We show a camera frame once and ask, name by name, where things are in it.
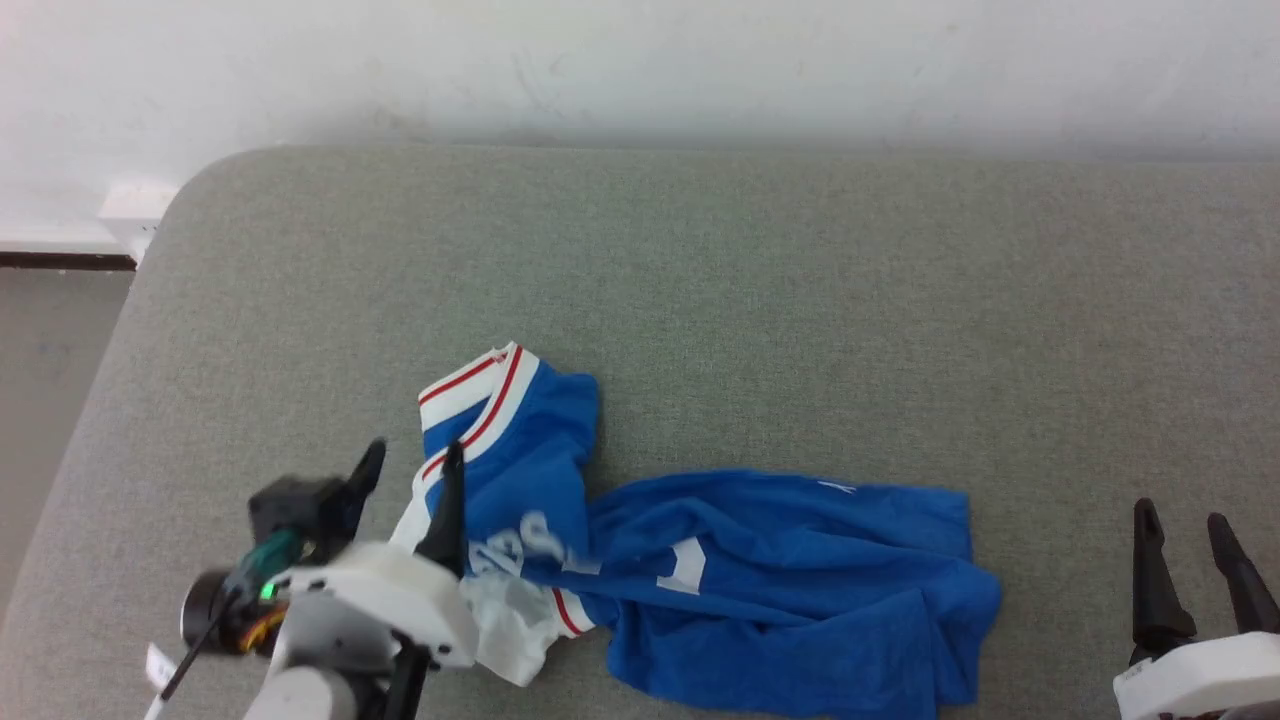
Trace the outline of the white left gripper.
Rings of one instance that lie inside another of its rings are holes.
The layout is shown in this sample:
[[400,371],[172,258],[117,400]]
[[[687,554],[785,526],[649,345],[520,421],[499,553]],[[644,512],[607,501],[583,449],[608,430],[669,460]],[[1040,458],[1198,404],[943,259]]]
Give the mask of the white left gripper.
[[[375,438],[344,483],[343,536],[353,539],[369,496],[381,477],[387,439]],[[465,445],[449,443],[442,464],[436,510],[421,541],[408,550],[388,543],[352,544],[324,566],[294,566],[288,609],[269,667],[307,665],[330,670],[390,670],[402,644],[426,650],[443,667],[476,662],[477,625],[460,592],[467,568]]]

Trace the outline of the blue shirt with white sleeves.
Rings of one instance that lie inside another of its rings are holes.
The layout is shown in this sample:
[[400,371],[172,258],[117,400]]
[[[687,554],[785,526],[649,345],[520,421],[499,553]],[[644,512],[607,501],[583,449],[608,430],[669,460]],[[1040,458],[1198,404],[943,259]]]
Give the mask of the blue shirt with white sleeves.
[[526,687],[557,641],[604,628],[612,676],[698,708],[937,720],[978,700],[1002,589],[968,495],[733,469],[589,498],[599,410],[593,375],[517,343],[419,396],[424,464],[392,539],[425,537],[460,445],[481,666]]

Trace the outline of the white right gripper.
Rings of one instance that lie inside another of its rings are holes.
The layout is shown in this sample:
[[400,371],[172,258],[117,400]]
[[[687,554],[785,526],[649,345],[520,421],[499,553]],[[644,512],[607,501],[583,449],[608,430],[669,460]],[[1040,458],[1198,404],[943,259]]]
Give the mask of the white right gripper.
[[1239,635],[1193,643],[1164,556],[1155,502],[1133,509],[1132,667],[1114,678],[1121,720],[1280,720],[1280,603],[1230,521],[1207,518],[1213,562],[1228,584]]

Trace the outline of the grey fabric sofa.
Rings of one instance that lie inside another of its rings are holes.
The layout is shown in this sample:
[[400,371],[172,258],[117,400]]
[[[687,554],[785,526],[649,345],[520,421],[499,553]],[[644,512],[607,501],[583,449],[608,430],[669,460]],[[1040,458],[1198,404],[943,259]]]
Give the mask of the grey fabric sofa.
[[511,341],[602,387],[588,488],[806,473],[972,500],[1004,587],[954,720],[1114,720],[1132,530],[1234,632],[1207,516],[1280,602],[1280,161],[262,149],[172,201],[0,629],[0,720],[143,720],[145,653],[274,478],[389,448]]

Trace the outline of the dark baseboard strip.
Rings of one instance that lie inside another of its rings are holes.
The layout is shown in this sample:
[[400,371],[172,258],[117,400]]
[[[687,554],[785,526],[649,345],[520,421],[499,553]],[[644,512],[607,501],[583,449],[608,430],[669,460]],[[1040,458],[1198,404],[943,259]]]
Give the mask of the dark baseboard strip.
[[127,255],[81,252],[0,252],[0,268],[58,272],[136,272]]

